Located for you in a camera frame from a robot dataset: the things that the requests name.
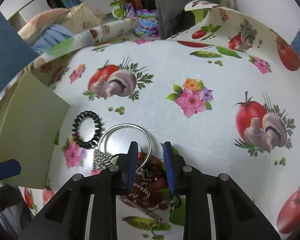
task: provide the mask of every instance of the green pea print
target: green pea print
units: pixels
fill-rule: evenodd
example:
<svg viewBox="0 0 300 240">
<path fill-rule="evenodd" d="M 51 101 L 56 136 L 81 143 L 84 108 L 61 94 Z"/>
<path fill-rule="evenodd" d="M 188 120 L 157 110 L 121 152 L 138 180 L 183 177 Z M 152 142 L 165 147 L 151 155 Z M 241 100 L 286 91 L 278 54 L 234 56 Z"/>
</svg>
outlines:
<svg viewBox="0 0 300 240">
<path fill-rule="evenodd" d="M 231 57 L 236 57 L 236 58 L 242 58 L 238 53 L 236 53 L 232 49 L 227 49 L 224 47 L 216 47 L 217 51 L 219 51 L 223 55 L 231 56 Z"/>
<path fill-rule="evenodd" d="M 122 219 L 122 221 L 127 222 L 130 226 L 141 229 L 141 230 L 147 230 L 150 231 L 152 228 L 152 225 L 156 222 L 153 219 L 148 218 L 140 218 L 140 217 L 125 217 Z M 171 229 L 171 225 L 166 223 L 160 223 L 153 227 L 154 231 L 168 231 Z"/>
<path fill-rule="evenodd" d="M 196 57 L 222 57 L 221 54 L 216 52 L 210 52 L 210 51 L 194 51 L 190 53 L 190 55 L 196 56 Z"/>
</svg>

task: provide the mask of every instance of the metal bracelet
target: metal bracelet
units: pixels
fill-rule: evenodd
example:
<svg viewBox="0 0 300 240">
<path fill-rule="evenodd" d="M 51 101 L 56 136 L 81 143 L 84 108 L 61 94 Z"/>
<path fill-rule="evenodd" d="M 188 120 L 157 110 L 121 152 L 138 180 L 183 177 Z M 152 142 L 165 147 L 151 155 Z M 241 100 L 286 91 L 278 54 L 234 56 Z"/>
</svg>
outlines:
<svg viewBox="0 0 300 240">
<path fill-rule="evenodd" d="M 141 131 L 147 138 L 147 141 L 148 141 L 148 152 L 147 152 L 147 155 L 146 155 L 146 158 L 144 159 L 144 161 L 141 163 L 141 165 L 136 169 L 136 171 L 140 171 L 143 166 L 146 165 L 146 163 L 148 162 L 148 160 L 150 159 L 150 156 L 151 156 L 151 151 L 152 151 L 152 143 L 151 143 L 151 137 L 149 135 L 149 133 L 143 129 L 142 127 L 136 125 L 136 124 L 133 124 L 133 123 L 121 123 L 121 124 L 117 124 L 111 128 L 109 128 L 107 131 L 105 131 L 103 133 L 103 135 L 100 137 L 99 139 L 99 143 L 98 143 L 98 147 L 97 149 L 100 150 L 100 145 L 102 143 L 102 141 L 111 133 L 113 133 L 114 131 L 116 130 L 119 130 L 121 128 L 134 128 L 134 129 L 137 129 L 139 131 Z"/>
<path fill-rule="evenodd" d="M 157 235 L 156 233 L 154 233 L 154 227 L 157 225 L 157 224 L 161 224 L 162 222 L 154 222 L 151 226 L 151 233 L 154 235 L 154 236 L 162 236 L 163 238 L 170 232 L 170 228 L 168 227 L 168 232 L 164 235 Z"/>
</svg>

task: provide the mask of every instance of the jewelry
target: jewelry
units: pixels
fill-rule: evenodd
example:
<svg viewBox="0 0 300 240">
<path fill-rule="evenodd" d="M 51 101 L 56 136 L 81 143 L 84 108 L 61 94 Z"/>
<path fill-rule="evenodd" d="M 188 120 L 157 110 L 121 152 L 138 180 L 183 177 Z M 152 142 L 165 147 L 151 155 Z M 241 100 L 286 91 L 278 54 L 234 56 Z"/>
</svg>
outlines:
<svg viewBox="0 0 300 240">
<path fill-rule="evenodd" d="M 82 123 L 82 121 L 86 118 L 92 118 L 94 121 L 94 127 L 95 127 L 94 136 L 88 142 L 84 142 L 78 134 L 79 126 Z M 92 112 L 92 111 L 81 112 L 74 119 L 74 123 L 72 124 L 72 126 L 73 126 L 72 136 L 73 136 L 74 141 L 76 142 L 76 144 L 79 147 L 85 148 L 85 149 L 93 149 L 98 145 L 98 142 L 99 142 L 100 136 L 101 136 L 101 121 L 100 121 L 99 116 L 95 112 Z"/>
</svg>

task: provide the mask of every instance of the floral tablecloth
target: floral tablecloth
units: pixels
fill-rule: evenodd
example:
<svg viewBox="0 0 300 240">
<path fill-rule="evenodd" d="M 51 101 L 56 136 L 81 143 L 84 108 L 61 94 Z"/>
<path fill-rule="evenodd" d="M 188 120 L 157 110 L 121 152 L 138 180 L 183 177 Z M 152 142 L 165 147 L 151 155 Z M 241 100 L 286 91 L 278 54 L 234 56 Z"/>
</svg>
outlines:
<svg viewBox="0 0 300 240">
<path fill-rule="evenodd" d="M 203 173 L 229 174 L 282 239 L 300 223 L 298 55 L 275 31 L 234 10 L 200 0 L 185 8 L 191 9 L 208 14 L 170 40 L 86 47 L 63 58 L 66 64 L 54 73 L 53 63 L 33 70 L 70 104 L 56 135 L 47 186 L 21 189 L 34 214 L 73 174 L 98 173 L 92 170 L 93 150 L 78 147 L 72 138 L 74 118 L 91 110 L 104 129 L 128 122 L 149 131 L 152 162 L 160 167 L 160 143 L 170 141 Z M 86 123 L 80 131 L 84 139 L 93 134 L 89 127 Z M 132 140 L 146 152 L 145 138 L 134 130 L 114 133 L 107 152 L 125 153 Z M 166 182 L 152 185 L 158 204 L 164 203 Z M 165 239 L 182 239 L 184 201 L 174 211 L 167 207 L 157 210 L 166 223 L 162 230 L 171 228 Z M 151 223 L 117 201 L 119 239 L 151 237 Z"/>
</svg>

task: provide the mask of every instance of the keychain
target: keychain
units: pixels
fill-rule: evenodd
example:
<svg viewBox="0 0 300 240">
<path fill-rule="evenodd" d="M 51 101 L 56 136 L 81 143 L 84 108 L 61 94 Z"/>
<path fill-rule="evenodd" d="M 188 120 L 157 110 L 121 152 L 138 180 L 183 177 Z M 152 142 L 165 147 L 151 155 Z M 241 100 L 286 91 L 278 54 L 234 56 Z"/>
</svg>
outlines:
<svg viewBox="0 0 300 240">
<path fill-rule="evenodd" d="M 165 171 L 162 169 L 162 162 L 156 157 L 151 156 L 151 137 L 145 129 L 131 123 L 122 123 L 109 128 L 100 137 L 97 149 L 94 150 L 92 168 L 94 173 L 98 174 L 99 171 L 101 172 L 109 166 L 116 164 L 116 155 L 111 156 L 103 153 L 100 150 L 100 146 L 103 141 L 106 141 L 106 138 L 111 133 L 122 128 L 134 128 L 141 131 L 147 139 L 148 152 L 146 154 L 139 153 L 138 155 L 138 168 L 136 169 L 135 180 L 131 193 L 127 196 L 118 196 L 118 198 L 126 205 L 137 208 L 155 220 L 155 222 L 151 225 L 151 233 L 153 236 L 165 237 L 170 231 L 169 228 L 165 235 L 157 235 L 154 232 L 155 228 L 163 223 L 163 219 L 157 213 L 155 213 L 155 211 L 158 209 L 165 210 L 167 208 L 173 208 L 172 203 L 175 203 L 175 201 L 171 201 L 171 206 L 169 207 L 169 201 L 163 201 L 158 193 L 150 191 L 153 187 L 155 187 L 156 183 L 163 184 L 164 188 L 167 188 L 168 184 Z M 104 144 L 104 152 L 106 152 L 106 143 Z"/>
</svg>

